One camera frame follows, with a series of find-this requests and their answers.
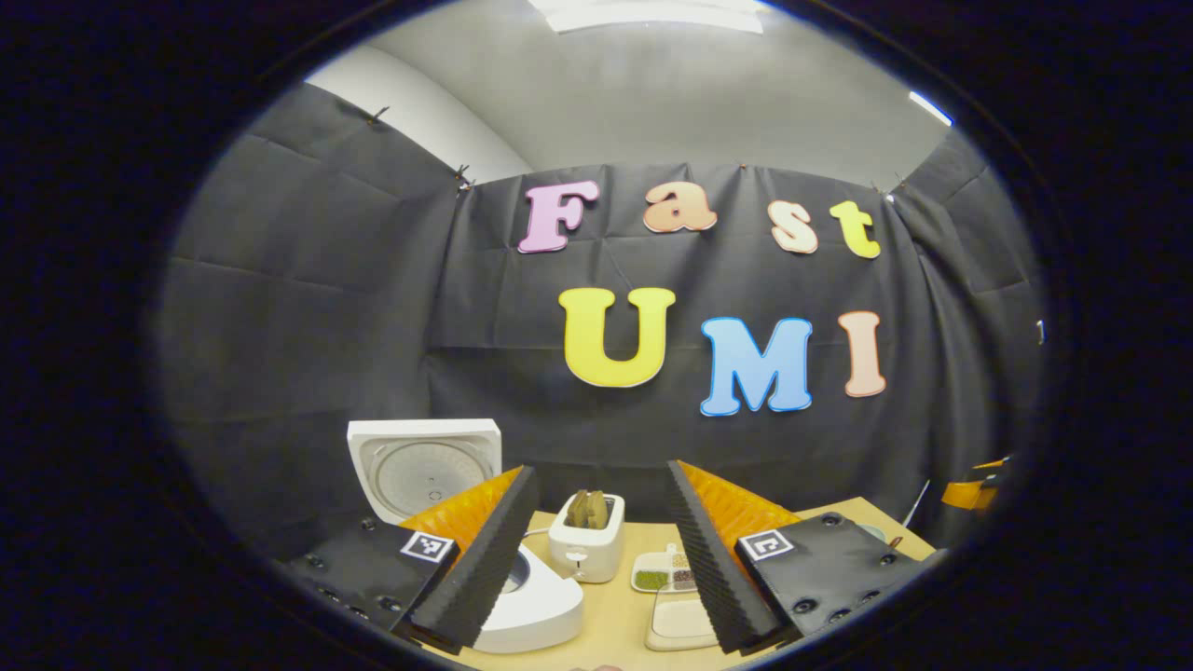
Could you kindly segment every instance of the black fabric backdrop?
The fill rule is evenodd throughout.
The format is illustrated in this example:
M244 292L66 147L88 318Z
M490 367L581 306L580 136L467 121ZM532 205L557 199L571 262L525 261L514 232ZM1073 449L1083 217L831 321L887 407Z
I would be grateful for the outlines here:
M503 466L527 463L550 510L580 487L663 521L663 462L684 458L790 509L861 495L952 542L944 484L1022 444L1040 417L1040 269L999 178L958 134L889 203L872 189L747 166L588 166L459 193L452 170L309 85L215 167L184 222L157 314L167 415L231 527L292 556L367 512L350 419L492 417ZM600 197L560 252L520 254L527 189L593 179ZM644 193L701 185L717 224L655 234ZM780 250L766 207L803 204L820 248ZM863 259L828 209L852 199L882 246ZM617 295L606 349L637 349L626 294L663 287L667 357L631 389L592 387L563 361L575 287ZM886 390L852 399L836 318L873 310ZM760 346L802 318L810 407L709 418L700 324L738 316Z

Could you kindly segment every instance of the wooden table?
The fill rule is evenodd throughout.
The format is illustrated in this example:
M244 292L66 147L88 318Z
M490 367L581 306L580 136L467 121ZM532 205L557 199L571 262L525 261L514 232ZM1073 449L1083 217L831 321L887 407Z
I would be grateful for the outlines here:
M911 559L922 560L934 548L908 531L873 504L863 498L797 511L803 518L822 512L836 511L859 523L880 529L888 540L902 536L898 549ZM528 529L551 525L554 512L536 512ZM637 592L630 587L630 571L633 559L645 552L662 552L667 543L682 547L679 529L674 524L625 524L625 549L617 575L608 583L580 583L585 591L585 623L580 635L568 642L517 654L490 654L464 648L459 655L449 655L432 647L428 650L481 669L482 671L569 671L571 669L595 669L602 664L618 666L624 671L654 671L675 669L684 671L712 671L740 664L769 651L752 655L724 654L717 646L675 652L656 652L645 646L647 627L655 605L655 595ZM546 548L546 534L527 536L523 544L548 565L551 565Z

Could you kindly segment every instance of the orange object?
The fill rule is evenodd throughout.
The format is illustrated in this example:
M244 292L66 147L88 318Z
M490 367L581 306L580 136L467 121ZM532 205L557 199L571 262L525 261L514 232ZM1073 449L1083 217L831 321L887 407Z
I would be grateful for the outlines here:
M985 510L990 505L990 501L994 500L994 494L997 491L994 487L983 490L982 480L977 482L950 482L945 487L945 494L940 497L940 500L953 507L964 510Z
M459 546L456 561L459 561L459 558L464 556L469 546L476 540L476 535L481 533L481 528L489 521L489 515L497 506L497 501L506 495L506 491L509 490L509 485L513 484L519 470L521 470L520 466L450 499L439 501L402 522L398 527L456 541L456 544Z
M737 552L734 550L737 538L801 521L787 509L771 503L749 490L682 461L676 460L676 463L687 475L696 495L700 498L700 505L704 506L709 519L712 521L712 528L717 530L721 542L724 543L742 573L746 573L746 567L737 558Z

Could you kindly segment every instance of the ceiling light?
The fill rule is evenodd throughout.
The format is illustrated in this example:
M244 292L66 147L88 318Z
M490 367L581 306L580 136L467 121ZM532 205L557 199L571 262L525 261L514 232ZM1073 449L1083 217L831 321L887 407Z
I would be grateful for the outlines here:
M953 119L951 119L947 116L945 116L945 112L941 112L935 105L933 105L932 103L929 103L923 96L920 96L919 93L916 93L915 91L913 91L909 97L911 98L911 100L915 101L916 105L920 105L925 110L928 110L929 112L932 112L932 116L934 116L938 119L940 119L940 123L942 123L945 125L953 125Z
M753 0L530 0L556 32L626 23L690 23L762 33Z

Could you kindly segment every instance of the white wall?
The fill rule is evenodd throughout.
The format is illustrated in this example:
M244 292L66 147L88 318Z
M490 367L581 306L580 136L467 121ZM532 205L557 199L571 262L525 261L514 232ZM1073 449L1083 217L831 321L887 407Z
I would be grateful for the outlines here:
M505 140L463 103L404 62L375 47L358 47L307 78L373 113L474 183L532 172Z
M748 164L890 190L948 133L835 37L778 8L760 18L762 35L667 21L558 35L526 0L458 0L370 44L543 171Z

